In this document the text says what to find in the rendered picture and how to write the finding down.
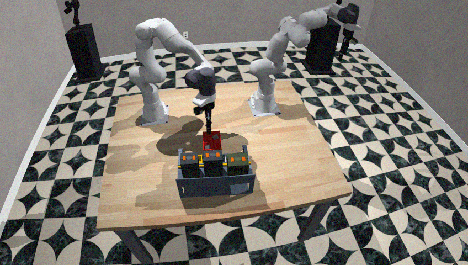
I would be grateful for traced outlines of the red bin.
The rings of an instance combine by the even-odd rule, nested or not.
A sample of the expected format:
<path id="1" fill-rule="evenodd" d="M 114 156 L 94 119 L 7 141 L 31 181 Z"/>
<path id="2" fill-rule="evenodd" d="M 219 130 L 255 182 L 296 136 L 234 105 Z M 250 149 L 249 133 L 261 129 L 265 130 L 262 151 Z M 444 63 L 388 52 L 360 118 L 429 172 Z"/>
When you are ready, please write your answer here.
<path id="1" fill-rule="evenodd" d="M 218 135 L 218 139 L 213 139 L 213 135 Z M 210 145 L 211 149 L 205 149 L 205 146 Z M 221 136 L 220 131 L 212 131 L 211 134 L 206 134 L 206 131 L 203 131 L 203 151 L 207 150 L 222 150 L 221 147 Z"/>

